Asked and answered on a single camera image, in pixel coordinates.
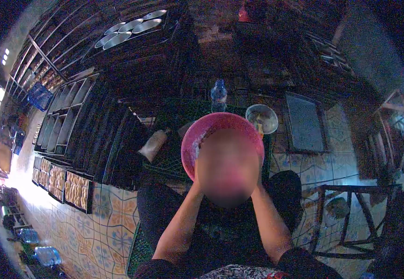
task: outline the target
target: blue plastic crate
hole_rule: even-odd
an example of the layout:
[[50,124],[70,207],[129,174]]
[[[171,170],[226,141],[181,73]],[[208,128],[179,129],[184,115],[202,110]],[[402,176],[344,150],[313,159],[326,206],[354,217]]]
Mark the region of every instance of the blue plastic crate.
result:
[[53,93],[48,91],[40,82],[37,82],[28,91],[28,101],[37,109],[44,112],[53,99]]

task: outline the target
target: dark clothing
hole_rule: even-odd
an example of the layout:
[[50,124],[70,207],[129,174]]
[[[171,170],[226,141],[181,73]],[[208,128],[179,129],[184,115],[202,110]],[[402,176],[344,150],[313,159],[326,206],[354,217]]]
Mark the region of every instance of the dark clothing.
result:
[[[300,178],[291,170],[283,171],[272,176],[264,187],[292,233],[298,216],[303,212],[300,204]],[[137,199],[141,226],[145,237],[155,249],[184,197],[165,185],[146,183],[139,189]],[[307,278],[316,278],[316,274],[312,272],[321,272],[320,275],[324,275],[328,273],[322,270],[331,269],[302,249],[287,251],[282,259],[282,271],[294,275],[305,273],[306,268],[298,268],[308,263],[310,267],[307,266]],[[262,245],[251,199],[235,209],[222,209],[211,204],[205,197],[200,205],[190,248],[182,263],[173,266],[167,261],[149,261],[138,269],[136,278],[193,278],[228,264],[276,268]]]

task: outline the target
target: stainless steel bowl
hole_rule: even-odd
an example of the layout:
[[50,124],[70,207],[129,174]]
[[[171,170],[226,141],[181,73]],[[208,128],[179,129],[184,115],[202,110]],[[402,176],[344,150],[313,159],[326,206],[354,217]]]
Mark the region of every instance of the stainless steel bowl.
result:
[[126,22],[120,22],[118,24],[115,24],[114,26],[112,26],[108,30],[106,30],[106,32],[104,32],[104,35],[117,31],[118,29],[120,29],[121,26],[123,26],[125,24],[126,24]]
[[162,15],[166,14],[166,10],[158,10],[152,13],[149,13],[143,17],[144,20],[153,19],[156,17],[161,17]]
[[97,48],[99,48],[99,47],[104,46],[104,44],[105,44],[107,41],[109,41],[110,39],[112,39],[113,37],[115,37],[115,36],[117,36],[117,35],[118,35],[118,32],[113,32],[113,33],[110,33],[109,35],[103,37],[101,40],[98,41],[98,43],[95,44],[95,48],[97,49]]
[[135,26],[141,24],[142,22],[143,22],[142,18],[130,21],[127,24],[121,26],[121,28],[118,30],[118,32],[123,33],[123,32],[130,31],[132,28],[134,28]]
[[111,47],[114,47],[116,45],[121,44],[122,42],[126,41],[129,39],[129,37],[132,36],[131,32],[125,32],[125,33],[119,33],[117,36],[113,37],[110,39],[108,42],[106,42],[103,46],[103,50],[109,49]]
[[162,22],[162,20],[159,18],[145,21],[144,23],[137,25],[134,29],[132,29],[132,34],[142,33],[146,30],[154,28],[155,26],[159,25],[161,22]]

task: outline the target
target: plastic water bottle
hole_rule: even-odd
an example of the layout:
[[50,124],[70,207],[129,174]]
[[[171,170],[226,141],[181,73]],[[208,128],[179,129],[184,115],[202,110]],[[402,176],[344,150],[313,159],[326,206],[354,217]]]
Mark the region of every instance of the plastic water bottle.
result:
[[34,251],[35,251],[34,257],[43,266],[52,266],[61,263],[61,257],[58,250],[56,250],[56,248],[52,246],[36,247]]
[[34,229],[20,229],[20,233],[18,233],[17,236],[26,243],[39,243],[37,231]]
[[217,80],[215,87],[211,89],[211,112],[225,112],[227,108],[227,88],[224,80]]

